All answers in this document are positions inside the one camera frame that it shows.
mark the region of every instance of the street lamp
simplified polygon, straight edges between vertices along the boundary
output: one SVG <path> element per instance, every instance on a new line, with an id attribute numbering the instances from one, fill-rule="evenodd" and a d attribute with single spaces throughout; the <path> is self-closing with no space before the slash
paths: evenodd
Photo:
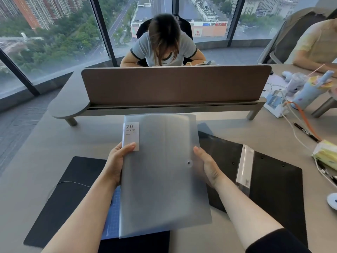
<path id="1" fill-rule="evenodd" d="M 85 55 L 85 52 L 84 52 L 83 48 L 84 48 L 84 46 L 81 45 L 81 49 L 82 49 L 82 51 L 83 51 L 83 54 L 84 54 L 84 56 L 86 57 L 87 55 Z"/>

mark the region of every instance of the translucent plastic folder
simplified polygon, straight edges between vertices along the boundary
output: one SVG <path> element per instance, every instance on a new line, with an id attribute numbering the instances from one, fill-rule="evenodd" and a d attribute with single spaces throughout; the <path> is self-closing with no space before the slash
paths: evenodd
<path id="1" fill-rule="evenodd" d="M 123 143 L 137 139 L 139 150 L 124 157 L 119 237 L 211 223 L 203 162 L 193 153 L 196 116 L 126 115 Z"/>

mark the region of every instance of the orange cable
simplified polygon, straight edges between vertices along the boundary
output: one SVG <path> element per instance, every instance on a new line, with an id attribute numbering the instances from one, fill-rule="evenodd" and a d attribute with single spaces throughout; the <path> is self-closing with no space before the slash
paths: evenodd
<path id="1" fill-rule="evenodd" d="M 303 110 L 302 110 L 302 109 L 301 109 L 295 102 L 288 101 L 287 104 L 289 104 L 289 103 L 293 103 L 293 104 L 297 107 L 297 109 L 298 109 L 298 111 L 300 112 L 300 114 L 301 114 L 301 116 L 302 116 L 302 118 L 303 118 L 305 124 L 308 126 L 310 132 L 311 132 L 316 138 L 318 138 L 319 140 L 322 140 L 322 139 L 316 134 L 316 132 L 314 131 L 314 129 L 311 127 L 311 125 L 310 125 L 310 123 L 309 123 L 307 117 L 305 116 Z"/>

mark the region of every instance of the glass window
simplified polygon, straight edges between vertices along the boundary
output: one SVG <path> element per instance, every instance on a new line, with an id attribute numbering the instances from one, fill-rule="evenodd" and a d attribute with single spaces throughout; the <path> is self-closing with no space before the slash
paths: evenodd
<path id="1" fill-rule="evenodd" d="M 106 60 L 89 0 L 1 1 L 0 47 L 33 84 Z"/>
<path id="2" fill-rule="evenodd" d="M 26 86 L 0 60 L 0 99 L 22 89 L 26 89 Z"/>
<path id="3" fill-rule="evenodd" d="M 299 1 L 246 0 L 233 39 L 272 39 Z"/>
<path id="4" fill-rule="evenodd" d="M 238 0 L 179 0 L 179 15 L 192 26 L 194 42 L 226 40 Z"/>
<path id="5" fill-rule="evenodd" d="M 172 0 L 99 0 L 115 57 L 124 56 L 137 40 L 137 30 L 159 13 L 172 13 Z"/>

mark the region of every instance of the person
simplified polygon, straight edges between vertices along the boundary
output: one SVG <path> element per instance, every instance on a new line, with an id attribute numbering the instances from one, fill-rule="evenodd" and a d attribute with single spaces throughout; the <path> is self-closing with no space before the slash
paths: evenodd
<path id="1" fill-rule="evenodd" d="M 337 9 L 325 21 L 311 25 L 298 40 L 285 62 L 296 66 L 325 73 L 334 71 L 337 77 Z"/>
<path id="2" fill-rule="evenodd" d="M 111 150 L 107 162 L 78 207 L 49 241 L 42 253 L 96 253 L 112 195 L 120 184 L 123 157 L 134 150 L 122 142 Z M 310 252 L 275 219 L 251 201 L 222 173 L 202 148 L 194 153 L 204 161 L 209 184 L 216 189 L 247 253 Z"/>
<path id="3" fill-rule="evenodd" d="M 148 66 L 182 66 L 184 57 L 192 60 L 186 65 L 206 61 L 193 40 L 180 30 L 173 15 L 158 14 L 151 20 L 149 30 L 122 59 L 121 67 L 138 67 L 137 62 L 144 58 Z"/>

